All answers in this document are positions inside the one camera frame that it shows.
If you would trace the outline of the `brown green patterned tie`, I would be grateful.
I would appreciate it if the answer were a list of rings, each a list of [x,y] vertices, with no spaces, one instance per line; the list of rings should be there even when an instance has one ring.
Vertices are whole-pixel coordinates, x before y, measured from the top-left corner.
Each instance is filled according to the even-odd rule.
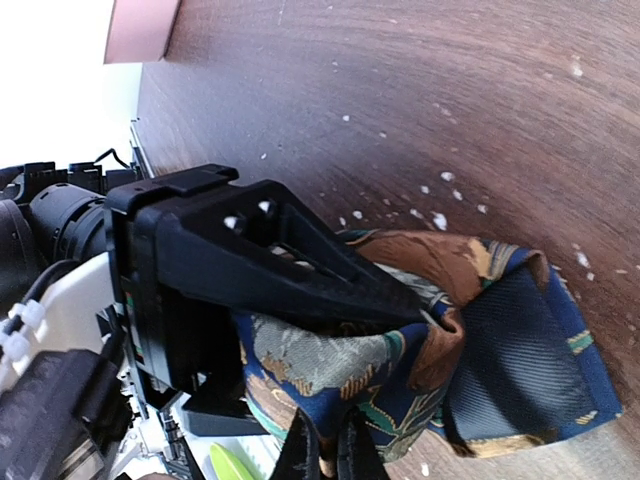
[[[458,456],[482,458],[622,414],[584,318],[542,252],[433,231],[340,237],[418,295],[419,323],[286,332],[269,318],[240,331],[250,412],[283,447],[302,410],[317,433],[321,479],[338,479],[338,434],[351,409],[364,414],[384,467],[426,431]]]

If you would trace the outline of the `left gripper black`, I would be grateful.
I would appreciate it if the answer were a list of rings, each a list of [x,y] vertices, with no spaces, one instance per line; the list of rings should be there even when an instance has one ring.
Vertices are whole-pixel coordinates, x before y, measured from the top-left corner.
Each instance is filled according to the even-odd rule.
[[[105,204],[137,393],[159,412],[189,395],[185,428],[201,437],[266,432],[241,399],[241,349],[226,307],[391,327],[422,319],[416,293],[341,242],[284,185],[231,186],[238,177],[207,164],[118,187]]]

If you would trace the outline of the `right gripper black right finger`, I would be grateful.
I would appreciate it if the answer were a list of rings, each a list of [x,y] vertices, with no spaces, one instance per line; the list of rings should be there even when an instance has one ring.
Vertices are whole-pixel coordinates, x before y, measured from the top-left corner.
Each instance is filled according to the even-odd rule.
[[[359,409],[351,409],[344,417],[337,441],[337,478],[340,480],[388,480]]]

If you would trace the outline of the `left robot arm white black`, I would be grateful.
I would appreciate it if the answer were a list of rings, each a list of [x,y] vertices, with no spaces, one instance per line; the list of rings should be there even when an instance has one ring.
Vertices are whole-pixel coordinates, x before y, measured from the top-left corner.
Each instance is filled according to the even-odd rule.
[[[99,195],[48,164],[23,169],[17,197],[49,261],[110,258],[145,399],[176,392],[207,412],[239,409],[242,328],[323,322],[397,329],[422,320],[418,295],[346,246],[284,185],[238,184],[209,164]]]

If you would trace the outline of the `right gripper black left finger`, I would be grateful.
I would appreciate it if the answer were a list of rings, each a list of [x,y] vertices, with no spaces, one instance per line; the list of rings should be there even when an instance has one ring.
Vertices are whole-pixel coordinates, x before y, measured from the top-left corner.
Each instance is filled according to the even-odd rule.
[[[297,410],[270,480],[320,480],[320,450],[315,428]]]

